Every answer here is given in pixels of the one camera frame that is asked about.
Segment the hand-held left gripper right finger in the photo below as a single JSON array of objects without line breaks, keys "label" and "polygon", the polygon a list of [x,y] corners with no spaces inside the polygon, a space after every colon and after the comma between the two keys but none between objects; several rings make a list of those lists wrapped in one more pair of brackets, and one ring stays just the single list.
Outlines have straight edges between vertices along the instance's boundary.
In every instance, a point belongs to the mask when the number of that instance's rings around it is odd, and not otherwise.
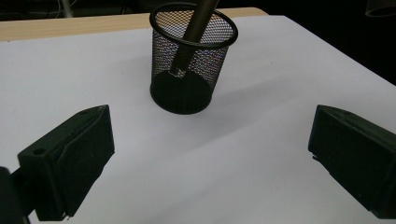
[{"label": "hand-held left gripper right finger", "polygon": [[318,105],[308,150],[364,208],[378,218],[396,219],[396,133]]}]

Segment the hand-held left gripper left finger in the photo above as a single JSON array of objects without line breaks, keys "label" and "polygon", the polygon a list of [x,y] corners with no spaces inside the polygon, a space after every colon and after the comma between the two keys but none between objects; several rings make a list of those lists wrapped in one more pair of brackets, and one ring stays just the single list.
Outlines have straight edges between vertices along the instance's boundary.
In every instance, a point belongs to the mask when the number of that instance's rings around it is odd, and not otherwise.
[{"label": "hand-held left gripper left finger", "polygon": [[75,215],[115,152],[110,110],[82,110],[18,154],[41,221]]}]

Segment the black mesh pen holder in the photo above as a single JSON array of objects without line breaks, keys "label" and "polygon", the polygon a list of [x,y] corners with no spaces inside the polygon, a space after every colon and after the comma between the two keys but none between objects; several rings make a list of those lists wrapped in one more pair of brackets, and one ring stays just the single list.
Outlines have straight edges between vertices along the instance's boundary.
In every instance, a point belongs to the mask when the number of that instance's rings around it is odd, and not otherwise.
[{"label": "black mesh pen holder", "polygon": [[228,48],[238,37],[234,22],[212,12],[198,41],[185,37],[196,5],[168,3],[149,15],[152,32],[150,94],[161,108],[188,115],[211,102]]}]

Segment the brown wooden comb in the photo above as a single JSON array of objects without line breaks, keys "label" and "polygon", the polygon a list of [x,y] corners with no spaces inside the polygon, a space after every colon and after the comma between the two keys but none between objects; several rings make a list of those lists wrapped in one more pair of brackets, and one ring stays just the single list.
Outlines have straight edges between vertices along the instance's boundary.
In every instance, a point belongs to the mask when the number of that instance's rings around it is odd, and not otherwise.
[{"label": "brown wooden comb", "polygon": [[[211,15],[219,0],[199,0],[195,7],[189,25],[183,35],[183,40],[197,44],[205,32]],[[184,77],[194,55],[195,47],[180,45],[171,65],[170,73],[176,77]]]}]

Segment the white table sheet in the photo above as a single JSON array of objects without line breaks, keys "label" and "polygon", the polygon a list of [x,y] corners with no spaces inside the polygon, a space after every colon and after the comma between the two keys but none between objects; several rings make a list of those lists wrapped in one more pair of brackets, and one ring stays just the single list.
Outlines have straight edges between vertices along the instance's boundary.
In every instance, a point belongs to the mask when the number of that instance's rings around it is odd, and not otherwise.
[{"label": "white table sheet", "polygon": [[396,133],[396,86],[288,18],[236,25],[209,107],[188,116],[150,97],[148,29],[0,42],[0,166],[108,105],[114,155],[76,215],[50,224],[396,224],[307,149],[318,105]]}]

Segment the pale grey curved object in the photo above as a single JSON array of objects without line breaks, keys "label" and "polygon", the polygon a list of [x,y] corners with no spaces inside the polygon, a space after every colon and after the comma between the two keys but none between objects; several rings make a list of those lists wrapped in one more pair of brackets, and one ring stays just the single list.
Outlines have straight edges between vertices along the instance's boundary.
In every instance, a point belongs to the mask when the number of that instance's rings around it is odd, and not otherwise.
[{"label": "pale grey curved object", "polygon": [[396,0],[367,0],[367,17],[389,17],[396,15]]}]

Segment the white stand leg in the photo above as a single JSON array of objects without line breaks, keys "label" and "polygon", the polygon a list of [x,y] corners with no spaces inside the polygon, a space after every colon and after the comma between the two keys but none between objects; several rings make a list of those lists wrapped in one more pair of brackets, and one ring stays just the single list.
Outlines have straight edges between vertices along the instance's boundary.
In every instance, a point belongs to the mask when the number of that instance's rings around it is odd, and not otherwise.
[{"label": "white stand leg", "polygon": [[61,0],[62,1],[62,5],[63,5],[63,13],[64,13],[64,16],[66,17],[66,18],[72,18],[73,17],[73,12],[72,12],[72,9],[71,9],[71,4],[70,4],[70,2],[69,2],[69,0]]}]

